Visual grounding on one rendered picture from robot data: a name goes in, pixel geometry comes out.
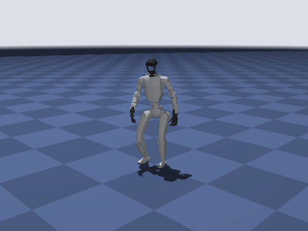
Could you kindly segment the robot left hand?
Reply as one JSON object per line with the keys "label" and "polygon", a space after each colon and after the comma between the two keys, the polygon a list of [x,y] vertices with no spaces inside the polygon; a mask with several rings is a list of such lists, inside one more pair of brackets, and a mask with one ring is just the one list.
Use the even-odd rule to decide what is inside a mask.
{"label": "robot left hand", "polygon": [[173,110],[173,116],[172,118],[169,120],[169,122],[172,120],[170,126],[176,126],[178,123],[178,117],[177,117],[178,113],[175,114],[175,110]]}

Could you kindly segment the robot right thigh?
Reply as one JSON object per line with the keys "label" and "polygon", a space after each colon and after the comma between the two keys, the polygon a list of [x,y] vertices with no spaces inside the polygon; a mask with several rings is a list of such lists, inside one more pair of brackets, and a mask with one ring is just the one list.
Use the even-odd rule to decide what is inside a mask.
{"label": "robot right thigh", "polygon": [[152,119],[150,110],[144,111],[137,127],[136,141],[137,144],[143,145],[145,143],[145,138],[143,137],[144,132],[148,126],[148,120]]}

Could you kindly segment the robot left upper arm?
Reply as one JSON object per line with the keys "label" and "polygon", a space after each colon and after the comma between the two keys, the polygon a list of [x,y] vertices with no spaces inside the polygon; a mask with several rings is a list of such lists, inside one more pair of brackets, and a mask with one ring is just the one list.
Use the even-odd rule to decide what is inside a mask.
{"label": "robot left upper arm", "polygon": [[169,78],[168,78],[168,77],[163,77],[163,76],[161,76],[161,77],[160,77],[160,80],[161,80],[162,84],[165,84],[165,87],[166,87],[167,90],[170,92],[170,93],[168,94],[168,96],[169,96],[169,98],[172,99],[172,98],[173,98],[172,93],[175,92],[175,91],[174,91],[174,89],[173,89],[173,87],[172,87],[172,85],[171,85],[171,83],[170,83]]}

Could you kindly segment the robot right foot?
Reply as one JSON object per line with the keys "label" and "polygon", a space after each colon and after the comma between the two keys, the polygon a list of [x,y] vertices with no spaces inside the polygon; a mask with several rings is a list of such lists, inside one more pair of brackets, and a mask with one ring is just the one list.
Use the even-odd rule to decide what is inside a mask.
{"label": "robot right foot", "polygon": [[150,160],[150,157],[148,157],[148,158],[143,157],[141,160],[138,161],[138,163],[143,164],[143,163],[146,163],[149,160]]}

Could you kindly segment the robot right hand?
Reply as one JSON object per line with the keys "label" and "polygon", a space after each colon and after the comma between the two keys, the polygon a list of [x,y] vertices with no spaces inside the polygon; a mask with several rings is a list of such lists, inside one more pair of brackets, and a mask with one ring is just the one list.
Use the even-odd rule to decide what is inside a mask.
{"label": "robot right hand", "polygon": [[133,118],[135,115],[133,114],[135,112],[134,110],[134,106],[131,107],[131,110],[130,110],[130,116],[131,116],[131,121],[133,123],[136,123],[136,120]]}

